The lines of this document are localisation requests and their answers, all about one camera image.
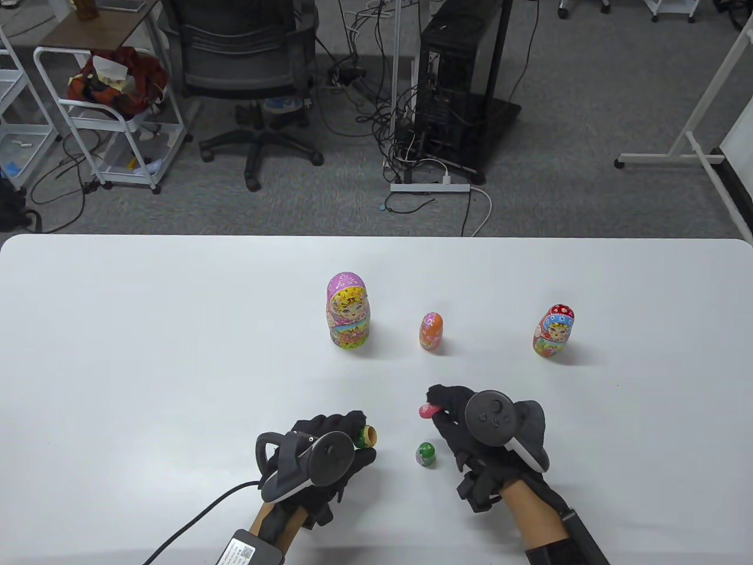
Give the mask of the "person's right hand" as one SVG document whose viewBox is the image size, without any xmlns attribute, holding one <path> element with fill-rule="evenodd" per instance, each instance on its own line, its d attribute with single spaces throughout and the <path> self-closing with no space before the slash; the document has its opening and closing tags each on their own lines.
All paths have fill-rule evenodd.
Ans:
<svg viewBox="0 0 753 565">
<path fill-rule="evenodd" d="M 426 399 L 438 408 L 431 419 L 463 473 L 457 493 L 474 512 L 489 511 L 511 482 L 524 481 L 548 497 L 546 423 L 537 401 L 512 401 L 497 390 L 474 392 L 439 384 L 429 388 Z"/>
</svg>

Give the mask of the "person's left hand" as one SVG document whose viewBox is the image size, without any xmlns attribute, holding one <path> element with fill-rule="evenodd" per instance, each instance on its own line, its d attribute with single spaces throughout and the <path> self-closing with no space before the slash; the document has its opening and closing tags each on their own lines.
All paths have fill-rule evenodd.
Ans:
<svg viewBox="0 0 753 565">
<path fill-rule="evenodd" d="M 312 530 L 333 519 L 330 503 L 340 503 L 350 479 L 376 459 L 361 411 L 299 420 L 284 435 L 266 431 L 256 439 L 256 466 L 264 503 L 287 514 L 306 511 L 303 527 Z"/>
</svg>

